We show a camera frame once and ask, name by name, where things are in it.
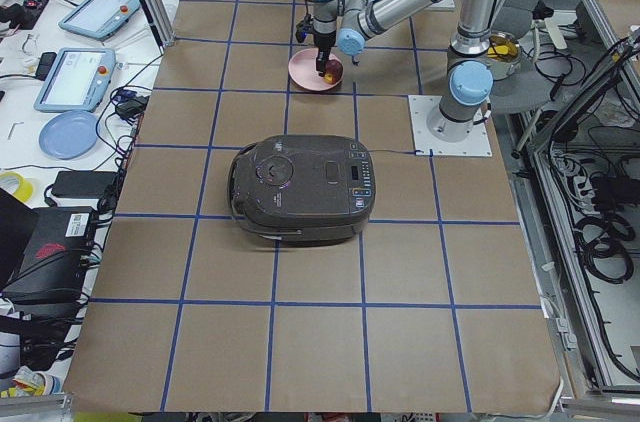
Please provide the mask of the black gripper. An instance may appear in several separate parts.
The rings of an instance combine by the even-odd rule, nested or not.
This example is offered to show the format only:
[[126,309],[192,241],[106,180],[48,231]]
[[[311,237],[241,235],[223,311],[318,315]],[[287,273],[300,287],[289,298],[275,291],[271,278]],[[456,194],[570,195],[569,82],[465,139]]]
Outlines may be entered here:
[[316,56],[316,71],[318,75],[325,75],[325,62],[329,60],[329,55],[334,46],[334,20],[322,20],[318,16],[313,21],[314,45],[318,50]]

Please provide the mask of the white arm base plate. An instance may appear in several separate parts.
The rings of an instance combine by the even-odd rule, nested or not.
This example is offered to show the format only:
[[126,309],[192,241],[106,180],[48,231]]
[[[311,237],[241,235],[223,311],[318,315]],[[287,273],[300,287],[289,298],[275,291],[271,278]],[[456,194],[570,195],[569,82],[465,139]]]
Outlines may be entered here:
[[440,111],[441,96],[409,95],[408,106],[414,143],[419,156],[491,157],[486,117],[478,108],[466,122],[453,122]]

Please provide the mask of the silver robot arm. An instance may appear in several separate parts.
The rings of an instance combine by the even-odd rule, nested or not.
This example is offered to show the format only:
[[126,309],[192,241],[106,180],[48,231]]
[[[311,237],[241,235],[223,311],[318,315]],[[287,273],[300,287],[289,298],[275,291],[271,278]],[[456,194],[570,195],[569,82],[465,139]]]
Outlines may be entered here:
[[[349,56],[363,52],[368,40],[443,0],[313,0],[308,20],[317,49],[316,73],[328,74],[333,47]],[[498,0],[461,0],[460,18],[447,54],[448,89],[431,110],[426,125],[446,142],[464,140],[492,90],[493,76],[483,58]]]

